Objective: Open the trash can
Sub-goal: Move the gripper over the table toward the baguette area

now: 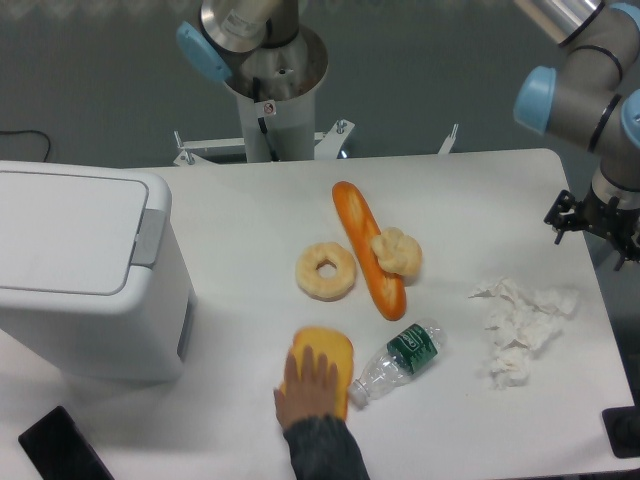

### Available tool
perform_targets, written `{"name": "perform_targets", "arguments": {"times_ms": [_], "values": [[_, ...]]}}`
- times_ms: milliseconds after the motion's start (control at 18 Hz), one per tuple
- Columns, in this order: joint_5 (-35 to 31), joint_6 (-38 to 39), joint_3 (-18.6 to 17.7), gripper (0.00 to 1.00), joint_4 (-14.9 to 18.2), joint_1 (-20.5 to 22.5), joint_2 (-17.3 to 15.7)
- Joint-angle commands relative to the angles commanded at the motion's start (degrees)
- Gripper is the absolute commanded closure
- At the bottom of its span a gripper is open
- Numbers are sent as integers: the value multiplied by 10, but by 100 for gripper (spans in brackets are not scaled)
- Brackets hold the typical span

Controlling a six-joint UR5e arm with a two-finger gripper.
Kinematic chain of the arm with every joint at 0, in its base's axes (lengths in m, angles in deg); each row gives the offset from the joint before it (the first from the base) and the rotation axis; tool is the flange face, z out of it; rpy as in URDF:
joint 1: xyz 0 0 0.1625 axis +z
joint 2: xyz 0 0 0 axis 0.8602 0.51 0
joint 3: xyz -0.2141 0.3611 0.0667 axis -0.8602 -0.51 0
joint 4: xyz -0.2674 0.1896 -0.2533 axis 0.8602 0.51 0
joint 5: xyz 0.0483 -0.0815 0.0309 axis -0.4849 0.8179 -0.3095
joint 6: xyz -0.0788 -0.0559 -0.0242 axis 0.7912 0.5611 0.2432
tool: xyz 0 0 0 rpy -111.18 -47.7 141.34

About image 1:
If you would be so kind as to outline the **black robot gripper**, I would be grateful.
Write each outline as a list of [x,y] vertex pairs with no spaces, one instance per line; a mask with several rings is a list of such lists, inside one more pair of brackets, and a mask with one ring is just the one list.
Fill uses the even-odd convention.
[[638,208],[623,209],[622,199],[617,196],[603,202],[592,190],[581,201],[562,190],[544,217],[544,223],[556,234],[555,245],[561,243],[568,231],[586,231],[610,242],[619,254],[615,271],[620,271],[627,262],[639,262],[638,221]]

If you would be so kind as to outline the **dark grey sleeved forearm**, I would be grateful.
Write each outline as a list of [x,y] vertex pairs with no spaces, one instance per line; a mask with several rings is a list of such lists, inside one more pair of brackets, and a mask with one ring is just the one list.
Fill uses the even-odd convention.
[[309,417],[285,429],[296,479],[369,479],[360,448],[346,426],[334,416]]

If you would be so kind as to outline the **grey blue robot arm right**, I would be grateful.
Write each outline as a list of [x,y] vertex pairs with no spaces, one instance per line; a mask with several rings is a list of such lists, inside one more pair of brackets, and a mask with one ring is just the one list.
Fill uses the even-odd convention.
[[618,1],[520,1],[518,8],[566,53],[524,81],[513,116],[600,158],[579,200],[562,191],[544,221],[558,239],[584,231],[606,240],[616,263],[639,260],[639,94],[618,88],[639,61],[639,9]]

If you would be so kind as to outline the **grey robot arm base left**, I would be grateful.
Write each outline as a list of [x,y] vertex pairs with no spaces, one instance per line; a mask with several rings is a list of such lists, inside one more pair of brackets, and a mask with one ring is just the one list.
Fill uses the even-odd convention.
[[328,52],[300,20],[298,1],[204,1],[178,47],[204,78],[253,101],[288,101],[324,80]]

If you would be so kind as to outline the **person's bare hand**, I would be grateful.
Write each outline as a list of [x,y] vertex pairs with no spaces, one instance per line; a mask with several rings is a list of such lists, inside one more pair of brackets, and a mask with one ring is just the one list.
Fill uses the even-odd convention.
[[337,383],[337,366],[330,364],[324,353],[316,358],[312,347],[305,346],[301,361],[289,354],[284,390],[273,390],[276,420],[282,432],[311,418],[336,418]]

